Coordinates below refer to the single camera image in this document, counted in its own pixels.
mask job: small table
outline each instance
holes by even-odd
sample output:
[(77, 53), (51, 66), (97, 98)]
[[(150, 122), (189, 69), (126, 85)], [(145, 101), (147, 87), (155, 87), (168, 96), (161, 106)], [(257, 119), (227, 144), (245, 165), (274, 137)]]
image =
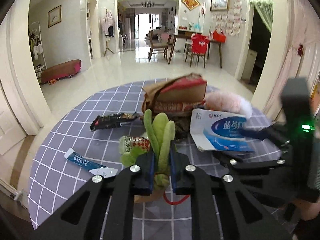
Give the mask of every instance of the small table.
[[(173, 37), (172, 47), (171, 47), (171, 51), (170, 51), (170, 57), (169, 57), (169, 62), (168, 62), (168, 64), (171, 63), (171, 59), (172, 59), (172, 55), (173, 55), (173, 51), (174, 51), (174, 46), (176, 45), (176, 40), (177, 40), (177, 39), (191, 39), (191, 36), (192, 36), (194, 33), (201, 34), (201, 32), (178, 29), (178, 31), (175, 33), (175, 35), (174, 35), (174, 37)], [(208, 44), (208, 59), (209, 59), (209, 52), (210, 52), (210, 43), (218, 43), (218, 46), (219, 46), (219, 56), (220, 56), (220, 68), (222, 68), (221, 42), (215, 41), (215, 40), (211, 40), (211, 41), (209, 42), (209, 44)]]
[(169, 57), (169, 62), (168, 62), (168, 64), (171, 63), (171, 58), (172, 58), (172, 55), (173, 55), (174, 46), (176, 45), (176, 40), (177, 40), (177, 39), (191, 39), (191, 36), (192, 36), (194, 33), (201, 34), (201, 32), (188, 31), (188, 30), (184, 30), (184, 29), (178, 29), (178, 30), (176, 31), (176, 33), (174, 34), (174, 37), (173, 37), (173, 41), (172, 41), (172, 47), (171, 47), (171, 51), (170, 51), (170, 57)]
[[(98, 114), (119, 111), (141, 113), (144, 99), (142, 87), (160, 81), (163, 79), (134, 82), (95, 93), (56, 124), (40, 146), (31, 166), (28, 196), (29, 213), (34, 228), (42, 224), (92, 177), (92, 174), (63, 157), (70, 147), (88, 160), (118, 169), (118, 173), (123, 169), (118, 151), (119, 138), (123, 135), (140, 136), (145, 132), (142, 122), (135, 120), (121, 128), (95, 132), (89, 130), (89, 125)], [(208, 86), (207, 90), (212, 91), (215, 88)], [(260, 128), (270, 125), (270, 122), (263, 113), (254, 109), (247, 125)], [(258, 152), (249, 156), (250, 161), (266, 161), (279, 157), (279, 150), (268, 140), (253, 140), (249, 143)], [(219, 177), (228, 172), (210, 152), (199, 152), (191, 136), (177, 142), (176, 146), (179, 152), (188, 156), (192, 164), (201, 167), (208, 174)], [(170, 188), (166, 193), (171, 201), (181, 198), (173, 194)], [(276, 209), (268, 207), (268, 210), (277, 214)], [(171, 240), (172, 236), (175, 240), (191, 240), (191, 228), (190, 198), (175, 207), (167, 204), (163, 198), (134, 205), (133, 240), (141, 239), (142, 235), (148, 240)]]
[(220, 41), (216, 41), (216, 40), (210, 40), (210, 42), (208, 43), (208, 58), (207, 58), (207, 60), (209, 60), (210, 43), (217, 43), (217, 44), (218, 44), (218, 46), (219, 46), (220, 68), (222, 68), (222, 50), (221, 50), (221, 42), (220, 42)]

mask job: curtain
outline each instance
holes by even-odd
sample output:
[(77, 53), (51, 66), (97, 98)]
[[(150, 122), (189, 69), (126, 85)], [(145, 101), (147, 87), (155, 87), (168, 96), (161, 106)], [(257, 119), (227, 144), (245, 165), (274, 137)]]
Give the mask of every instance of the curtain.
[(320, 20), (308, 0), (293, 0), (292, 38), (284, 64), (263, 112), (275, 119), (281, 110), (280, 93), (289, 77), (305, 77), (311, 90), (319, 77), (320, 64), (298, 55), (300, 45), (316, 51), (320, 42)]
[(134, 8), (129, 8), (125, 10), (125, 17), (130, 18), (130, 36), (131, 39), (134, 39), (134, 33), (135, 33), (135, 11)]
[(273, 0), (249, 0), (261, 17), (261, 20), (267, 27), (268, 31), (272, 30), (273, 19)]

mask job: pink fluffy toy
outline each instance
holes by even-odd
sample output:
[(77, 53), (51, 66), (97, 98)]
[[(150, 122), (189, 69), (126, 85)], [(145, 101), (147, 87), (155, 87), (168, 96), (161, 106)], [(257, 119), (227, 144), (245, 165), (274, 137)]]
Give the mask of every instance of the pink fluffy toy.
[(222, 90), (210, 92), (205, 95), (205, 109), (242, 114), (249, 119), (252, 116), (252, 107), (243, 97)]

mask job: checkered tablecloth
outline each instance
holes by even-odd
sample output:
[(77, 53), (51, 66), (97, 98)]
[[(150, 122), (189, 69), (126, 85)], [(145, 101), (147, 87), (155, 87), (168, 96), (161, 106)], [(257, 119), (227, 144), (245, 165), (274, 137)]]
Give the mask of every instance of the checkered tablecloth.
[[(123, 135), (140, 136), (145, 132), (141, 121), (135, 120), (121, 128), (95, 132), (89, 130), (89, 125), (98, 114), (140, 113), (144, 98), (142, 87), (160, 81), (163, 80), (134, 82), (95, 93), (56, 124), (40, 146), (31, 167), (29, 212), (34, 228), (41, 225), (92, 177), (92, 174), (63, 157), (70, 147), (88, 160), (117, 168), (118, 173), (124, 168), (119, 160), (119, 138)], [(253, 116), (247, 122), (248, 127), (257, 129), (269, 124), (268, 119), (257, 109), (253, 110)], [(266, 140), (251, 140), (249, 144), (256, 153), (250, 155), (248, 161), (279, 157), (279, 150)], [(188, 155), (192, 164), (210, 175), (222, 176), (228, 172), (210, 152), (199, 152), (191, 137), (177, 143), (177, 148)], [(173, 201), (181, 198), (173, 194), (170, 187), (166, 194)], [(275, 209), (269, 210), (276, 216)], [(177, 206), (170, 206), (163, 199), (135, 204), (132, 239), (191, 240), (190, 198)]]

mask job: toothpaste tube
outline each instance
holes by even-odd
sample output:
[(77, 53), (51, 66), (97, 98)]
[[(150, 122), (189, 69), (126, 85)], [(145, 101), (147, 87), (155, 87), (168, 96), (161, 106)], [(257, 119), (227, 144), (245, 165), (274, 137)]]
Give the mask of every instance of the toothpaste tube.
[(72, 148), (69, 148), (69, 150), (65, 153), (64, 157), (67, 160), (72, 161), (73, 163), (83, 167), (85, 170), (89, 171), (93, 175), (101, 175), (104, 178), (109, 178), (115, 176), (118, 172), (117, 169), (109, 168), (101, 164), (97, 164), (87, 160), (86, 158), (76, 153)]

